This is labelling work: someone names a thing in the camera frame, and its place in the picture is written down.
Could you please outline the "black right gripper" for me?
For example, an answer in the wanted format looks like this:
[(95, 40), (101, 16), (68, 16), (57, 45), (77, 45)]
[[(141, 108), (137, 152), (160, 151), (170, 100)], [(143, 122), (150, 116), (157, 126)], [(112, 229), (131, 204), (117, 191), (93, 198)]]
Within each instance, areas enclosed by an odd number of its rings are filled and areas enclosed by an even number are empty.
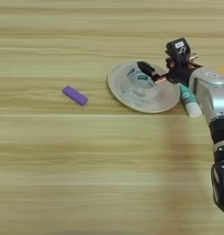
[(172, 84), (183, 84), (188, 86), (190, 76), (198, 68), (200, 64), (194, 63), (198, 58), (197, 54), (192, 54), (185, 57), (184, 63), (175, 62), (172, 58), (166, 59), (166, 67), (169, 69), (167, 73), (159, 75), (156, 70), (147, 62), (137, 62), (139, 69), (148, 75), (156, 84), (163, 81), (168, 81)]

